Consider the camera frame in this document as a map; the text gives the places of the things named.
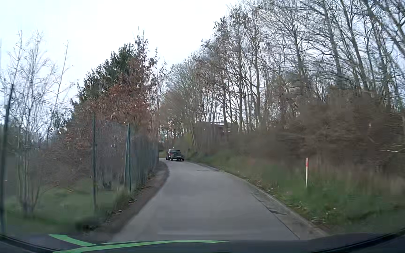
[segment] windshield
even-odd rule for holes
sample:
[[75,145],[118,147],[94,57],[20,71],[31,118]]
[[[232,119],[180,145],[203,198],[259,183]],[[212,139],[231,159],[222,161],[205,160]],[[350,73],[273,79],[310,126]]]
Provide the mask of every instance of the windshield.
[[402,228],[405,0],[0,0],[1,235]]

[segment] power line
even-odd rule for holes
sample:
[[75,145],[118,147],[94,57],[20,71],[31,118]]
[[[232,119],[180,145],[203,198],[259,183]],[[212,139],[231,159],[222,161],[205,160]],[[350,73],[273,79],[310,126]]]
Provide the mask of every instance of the power line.
[[33,99],[33,100],[40,101],[40,102],[43,102],[43,103],[45,103],[45,104],[49,104],[49,105],[58,107],[58,108],[60,108],[60,109],[62,109],[62,110],[68,110],[68,109],[70,109],[70,108],[63,108],[63,107],[60,107],[60,106],[58,106],[58,105],[54,105],[53,103],[50,103],[50,102],[47,102],[47,101],[44,101],[44,100],[40,100],[40,99],[34,98],[34,97],[29,96],[29,95],[26,95],[26,94],[24,94],[24,93],[22,93],[22,92],[18,92],[18,93],[19,93],[19,94],[22,94],[22,95],[25,95],[25,96],[27,96],[27,97]]

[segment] asphalt road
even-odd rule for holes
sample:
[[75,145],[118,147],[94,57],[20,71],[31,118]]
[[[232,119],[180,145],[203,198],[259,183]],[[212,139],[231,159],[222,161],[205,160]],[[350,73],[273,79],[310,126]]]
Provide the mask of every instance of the asphalt road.
[[232,175],[163,161],[165,185],[112,241],[298,239]]

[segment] chain-link fence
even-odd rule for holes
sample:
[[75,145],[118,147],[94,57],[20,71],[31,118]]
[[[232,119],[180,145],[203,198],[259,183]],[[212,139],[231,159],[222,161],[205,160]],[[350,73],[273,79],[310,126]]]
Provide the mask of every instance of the chain-link fence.
[[48,138],[13,125],[0,187],[0,231],[9,234],[91,229],[145,184],[158,161],[154,138],[92,114]]

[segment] fence post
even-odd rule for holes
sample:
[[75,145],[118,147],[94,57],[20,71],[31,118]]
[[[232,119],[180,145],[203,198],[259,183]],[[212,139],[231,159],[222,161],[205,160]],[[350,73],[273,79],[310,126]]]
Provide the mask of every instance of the fence post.
[[93,112],[93,154],[92,154],[92,165],[93,165],[93,209],[96,212],[96,116]]
[[5,209],[4,209],[4,176],[5,176],[5,162],[6,162],[6,150],[7,150],[7,135],[8,135],[8,118],[10,113],[10,103],[12,102],[12,94],[14,93],[14,83],[10,86],[10,93],[8,96],[6,112],[4,116],[4,128],[3,128],[3,143],[1,148],[1,159],[0,159],[0,225],[1,233],[5,234]]
[[126,187],[126,176],[129,176],[129,192],[132,192],[131,181],[131,124],[127,124],[127,137],[126,137],[126,161],[124,165],[124,187]]

